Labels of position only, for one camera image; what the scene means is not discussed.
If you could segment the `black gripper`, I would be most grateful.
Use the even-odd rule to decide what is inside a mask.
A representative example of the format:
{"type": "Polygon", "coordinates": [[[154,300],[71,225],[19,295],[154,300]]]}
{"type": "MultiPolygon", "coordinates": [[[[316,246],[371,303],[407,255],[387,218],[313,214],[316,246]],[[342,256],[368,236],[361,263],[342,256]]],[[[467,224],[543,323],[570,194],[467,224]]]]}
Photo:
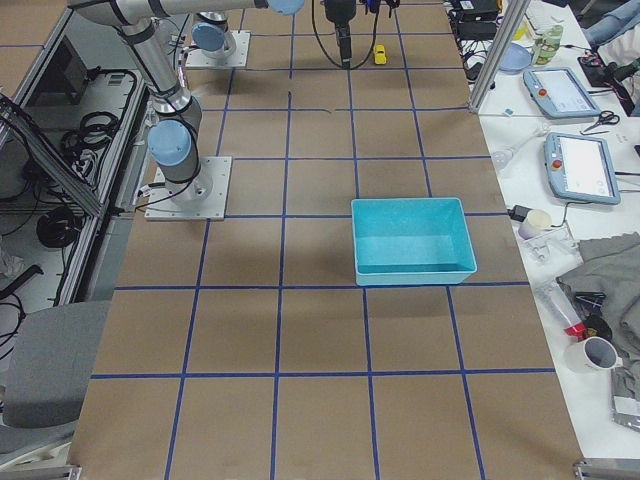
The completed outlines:
{"type": "Polygon", "coordinates": [[[355,0],[325,0],[324,11],[328,21],[335,25],[336,42],[342,68],[350,68],[352,45],[349,22],[356,16],[355,0]]]}

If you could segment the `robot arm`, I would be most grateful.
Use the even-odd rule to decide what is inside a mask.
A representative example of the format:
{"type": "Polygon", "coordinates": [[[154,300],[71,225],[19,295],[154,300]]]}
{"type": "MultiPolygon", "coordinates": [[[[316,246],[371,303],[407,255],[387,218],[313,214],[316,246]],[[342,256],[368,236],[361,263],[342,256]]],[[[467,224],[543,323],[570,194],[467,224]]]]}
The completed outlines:
{"type": "Polygon", "coordinates": [[[197,149],[202,118],[199,102],[171,66],[153,20],[175,14],[269,8],[282,15],[298,12],[302,1],[70,1],[85,19],[110,26],[120,36],[150,90],[159,122],[148,135],[149,150],[162,171],[169,197],[184,206],[202,201],[213,187],[197,149]]]}
{"type": "MultiPolygon", "coordinates": [[[[350,22],[356,16],[355,1],[324,1],[327,20],[334,25],[340,61],[337,66],[350,69],[352,61],[350,22]]],[[[226,70],[247,65],[251,33],[232,31],[226,12],[203,12],[194,17],[192,44],[183,51],[188,69],[226,70]]]]}

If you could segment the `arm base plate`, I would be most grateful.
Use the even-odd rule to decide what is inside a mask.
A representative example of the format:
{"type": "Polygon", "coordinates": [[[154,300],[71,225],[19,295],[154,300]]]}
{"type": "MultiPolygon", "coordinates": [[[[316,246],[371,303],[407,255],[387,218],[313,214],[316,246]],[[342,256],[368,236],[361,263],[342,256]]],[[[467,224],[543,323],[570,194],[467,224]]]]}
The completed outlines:
{"type": "Polygon", "coordinates": [[[187,52],[187,69],[233,69],[247,65],[251,32],[222,32],[217,28],[193,28],[193,44],[187,52]]]}
{"type": "Polygon", "coordinates": [[[178,184],[164,184],[164,174],[157,167],[154,181],[164,185],[151,191],[151,206],[145,208],[144,217],[149,221],[223,220],[231,169],[230,156],[201,157],[199,175],[182,191],[178,184]]]}

